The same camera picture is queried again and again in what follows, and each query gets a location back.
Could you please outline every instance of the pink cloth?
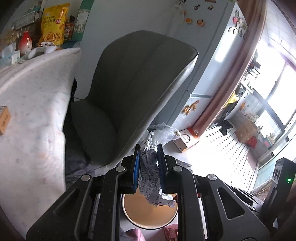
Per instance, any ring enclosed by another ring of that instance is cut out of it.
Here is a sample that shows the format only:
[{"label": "pink cloth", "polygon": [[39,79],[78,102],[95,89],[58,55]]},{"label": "pink cloth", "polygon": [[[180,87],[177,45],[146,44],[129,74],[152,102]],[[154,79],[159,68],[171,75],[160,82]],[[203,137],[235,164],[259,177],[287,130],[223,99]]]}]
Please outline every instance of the pink cloth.
[{"label": "pink cloth", "polygon": [[126,234],[134,241],[146,241],[141,232],[141,229],[130,229],[126,231]]}]

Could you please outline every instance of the crumpled paper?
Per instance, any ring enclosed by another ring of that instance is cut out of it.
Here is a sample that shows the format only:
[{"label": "crumpled paper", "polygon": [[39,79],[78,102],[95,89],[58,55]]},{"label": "crumpled paper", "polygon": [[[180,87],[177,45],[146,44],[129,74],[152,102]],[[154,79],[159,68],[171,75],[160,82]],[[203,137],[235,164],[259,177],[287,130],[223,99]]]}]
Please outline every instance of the crumpled paper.
[{"label": "crumpled paper", "polygon": [[[167,205],[169,207],[175,206],[175,200],[173,196],[164,194],[160,187],[159,172],[157,166],[157,152],[152,145],[153,132],[150,132],[148,136],[141,142],[141,161],[139,171],[138,186],[140,193],[143,194],[150,204]],[[177,160],[177,164],[191,169],[192,165]]]}]

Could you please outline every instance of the yellow snack bag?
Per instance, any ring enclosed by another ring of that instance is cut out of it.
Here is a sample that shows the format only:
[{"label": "yellow snack bag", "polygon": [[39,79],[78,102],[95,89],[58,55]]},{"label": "yellow snack bag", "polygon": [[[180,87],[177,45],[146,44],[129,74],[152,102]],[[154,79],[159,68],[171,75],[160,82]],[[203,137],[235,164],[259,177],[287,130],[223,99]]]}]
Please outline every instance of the yellow snack bag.
[{"label": "yellow snack bag", "polygon": [[64,43],[66,13],[69,6],[70,3],[65,3],[44,9],[41,22],[42,36],[39,44],[46,41],[53,42],[55,45]]}]

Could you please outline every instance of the metal bolt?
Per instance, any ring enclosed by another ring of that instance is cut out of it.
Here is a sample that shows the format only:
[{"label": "metal bolt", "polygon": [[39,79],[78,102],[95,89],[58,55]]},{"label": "metal bolt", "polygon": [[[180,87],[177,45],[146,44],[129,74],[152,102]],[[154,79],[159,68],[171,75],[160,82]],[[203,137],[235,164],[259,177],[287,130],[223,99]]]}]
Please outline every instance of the metal bolt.
[{"label": "metal bolt", "polygon": [[91,178],[91,177],[90,177],[89,175],[83,175],[83,176],[81,177],[81,180],[84,181],[84,182],[86,182],[86,181],[88,181],[90,178]]},{"label": "metal bolt", "polygon": [[217,179],[217,176],[215,174],[209,174],[207,177],[211,181],[215,181]]},{"label": "metal bolt", "polygon": [[118,166],[116,167],[116,171],[123,172],[126,168],[124,166]]},{"label": "metal bolt", "polygon": [[173,167],[173,170],[174,170],[175,172],[180,172],[180,171],[183,170],[183,168],[180,167],[180,166],[174,166],[174,167]]}]

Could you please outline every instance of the gray armchair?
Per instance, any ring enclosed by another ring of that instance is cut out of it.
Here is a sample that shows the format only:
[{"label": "gray armchair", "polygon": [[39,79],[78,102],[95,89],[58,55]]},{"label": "gray armchair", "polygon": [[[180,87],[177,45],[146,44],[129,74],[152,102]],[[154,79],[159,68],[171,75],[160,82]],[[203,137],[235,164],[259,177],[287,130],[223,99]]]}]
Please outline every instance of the gray armchair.
[{"label": "gray armchair", "polygon": [[197,55],[192,46],[149,31],[127,34],[105,48],[89,95],[71,106],[97,175],[132,150],[191,73]]}]

